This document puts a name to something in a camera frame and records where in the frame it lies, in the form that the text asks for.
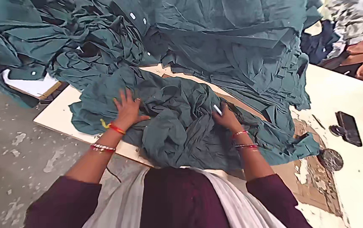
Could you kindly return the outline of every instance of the woman's left arm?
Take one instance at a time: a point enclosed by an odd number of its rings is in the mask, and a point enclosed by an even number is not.
[[[134,123],[149,119],[139,116],[140,99],[133,100],[120,91],[121,102],[114,99],[118,118],[112,124],[126,131]],[[116,148],[123,134],[109,128],[97,144]],[[113,152],[89,149],[77,163],[27,210],[25,227],[81,228],[97,207],[101,185],[99,181]]]

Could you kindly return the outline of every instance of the green fabric pile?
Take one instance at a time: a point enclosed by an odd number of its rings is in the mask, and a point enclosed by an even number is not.
[[[124,139],[145,148],[157,165],[240,167],[236,151],[224,142],[228,132],[211,118],[212,104],[219,104],[213,91],[135,68],[162,62],[174,72],[219,85],[261,112],[270,122],[235,109],[267,161],[286,163],[319,149],[311,135],[292,138],[288,110],[289,105],[309,108],[304,90],[308,59],[299,49],[299,35],[320,18],[318,4],[0,0],[0,73],[10,69],[10,79],[39,80],[48,72],[83,90],[82,102],[71,106],[72,122],[90,134],[103,132],[100,118],[115,119],[112,98],[127,86],[145,101],[141,112],[154,118],[134,126]],[[35,105],[31,97],[4,84],[1,74],[0,89]]]

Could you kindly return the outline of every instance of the gray floor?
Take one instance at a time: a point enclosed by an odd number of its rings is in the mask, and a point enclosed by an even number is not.
[[[43,108],[19,107],[0,93],[0,227],[23,227],[31,202],[88,148],[86,143],[33,123]],[[139,166],[118,155],[109,164],[119,179]],[[105,172],[102,183],[100,200],[107,198],[119,181]]]

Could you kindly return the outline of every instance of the maroon kurta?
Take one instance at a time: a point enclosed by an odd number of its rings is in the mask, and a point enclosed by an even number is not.
[[[297,200],[276,174],[247,190],[288,228],[311,228]],[[59,177],[27,210],[26,228],[81,228],[97,207],[100,184]],[[141,228],[228,228],[210,181],[190,169],[150,169],[144,179]]]

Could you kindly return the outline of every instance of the bracelet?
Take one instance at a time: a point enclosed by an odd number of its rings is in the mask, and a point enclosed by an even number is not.
[[[118,132],[118,133],[121,133],[121,134],[125,135],[125,131],[124,130],[122,130],[121,128],[113,125],[112,123],[110,124],[110,128],[113,129],[114,131]]]
[[[243,134],[243,133],[249,133],[249,132],[248,131],[236,132],[235,134],[232,135],[232,138],[234,138],[237,135]]]
[[[116,148],[107,147],[97,143],[91,144],[90,148],[93,149],[93,151],[100,151],[100,153],[102,153],[103,151],[111,151],[112,153],[114,153],[116,150]]]
[[[249,144],[249,145],[236,145],[235,147],[236,148],[255,148],[255,149],[257,149],[258,144],[255,143],[255,144]]]

